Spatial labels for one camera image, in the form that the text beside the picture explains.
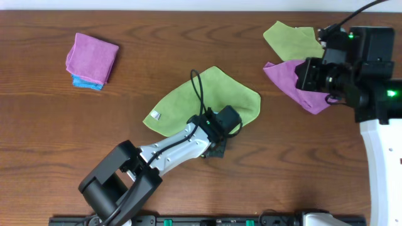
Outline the light green cloth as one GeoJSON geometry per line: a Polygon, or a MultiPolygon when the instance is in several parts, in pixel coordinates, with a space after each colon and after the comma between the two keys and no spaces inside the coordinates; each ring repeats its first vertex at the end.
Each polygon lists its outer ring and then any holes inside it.
{"type": "MultiPolygon", "coordinates": [[[[213,66],[200,74],[204,104],[214,112],[232,106],[240,115],[244,125],[257,118],[261,108],[260,95],[213,66]]],[[[151,130],[170,137],[182,131],[187,121],[199,114],[200,90],[198,79],[183,83],[164,96],[145,117],[143,123],[151,130]]]]}

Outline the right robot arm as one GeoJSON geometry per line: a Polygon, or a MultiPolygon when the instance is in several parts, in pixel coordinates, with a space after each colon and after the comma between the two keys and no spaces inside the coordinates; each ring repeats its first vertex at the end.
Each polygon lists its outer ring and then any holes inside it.
{"type": "Polygon", "coordinates": [[[354,110],[369,166],[371,225],[401,225],[401,80],[393,79],[394,29],[334,25],[318,31],[324,54],[297,66],[296,88],[354,110]]]}

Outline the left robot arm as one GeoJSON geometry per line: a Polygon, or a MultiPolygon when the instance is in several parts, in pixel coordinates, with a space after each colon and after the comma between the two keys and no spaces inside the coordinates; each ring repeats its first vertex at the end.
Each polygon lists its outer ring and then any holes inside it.
{"type": "Polygon", "coordinates": [[[184,130],[160,142],[135,147],[118,144],[79,184],[101,225],[130,225],[160,186],[164,174],[190,159],[222,157],[231,131],[242,126],[229,105],[192,116],[184,130]]]}

